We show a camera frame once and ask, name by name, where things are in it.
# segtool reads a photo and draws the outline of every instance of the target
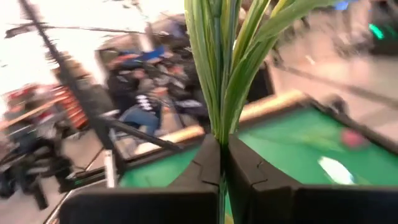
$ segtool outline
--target green light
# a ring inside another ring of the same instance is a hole
[[[383,32],[382,32],[378,27],[376,27],[376,26],[373,25],[373,24],[369,24],[369,29],[372,31],[372,33],[373,33],[379,40],[384,39],[384,34],[383,34]]]
[[[391,26],[386,26],[386,28],[390,32],[390,34],[393,36],[393,38],[397,38],[398,37],[397,32]]]

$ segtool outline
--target man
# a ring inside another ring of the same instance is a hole
[[[169,74],[175,76],[168,85],[168,93],[175,102],[177,112],[194,117],[199,125],[209,133],[211,131],[210,119],[195,64],[191,61],[181,64],[166,61],[163,62],[163,65]]]
[[[161,105],[147,93],[138,92],[141,80],[146,77],[142,65],[140,63],[123,64],[136,57],[138,55],[120,54],[108,63],[109,94],[120,114],[124,114],[125,122],[132,123],[135,128],[145,126],[146,134],[153,136],[160,128]]]

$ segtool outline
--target green felt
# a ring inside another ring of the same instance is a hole
[[[342,125],[315,109],[294,111],[272,121],[258,123],[239,138],[265,160],[304,184],[336,184],[319,164],[334,159],[353,176],[355,184],[398,184],[398,157],[368,144],[359,149],[342,145]],[[194,158],[199,146],[127,172],[121,187],[165,187]],[[231,214],[229,198],[226,211]]]

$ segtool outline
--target person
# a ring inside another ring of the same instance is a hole
[[[140,63],[123,63],[137,57],[134,54],[120,54],[108,63],[109,77],[106,81],[109,94],[124,114],[124,121],[135,128],[146,127],[146,134],[153,136],[161,125],[161,105],[153,97],[139,93],[140,82],[146,77]]]
[[[177,112],[193,116],[205,132],[209,133],[210,119],[195,64],[191,61],[178,64],[166,60],[163,65],[175,77],[168,84],[168,93],[175,102]]]
[[[17,119],[28,112],[25,109],[24,102],[20,102],[18,99],[9,100],[7,105],[9,109],[3,114],[6,121]],[[35,152],[41,147],[47,147],[51,156],[57,156],[59,151],[54,140],[38,136],[35,131],[27,129],[24,131],[24,128],[33,124],[34,121],[32,119],[25,118],[6,128],[5,133],[9,136],[10,140],[19,144],[16,153],[28,154]]]

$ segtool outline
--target jeans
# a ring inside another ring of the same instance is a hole
[[[155,131],[160,128],[161,115],[160,113],[158,115],[159,116],[156,116],[156,114],[152,114],[140,108],[132,108],[131,110],[127,111],[127,115],[123,121],[145,126],[145,133],[147,135],[153,136]]]

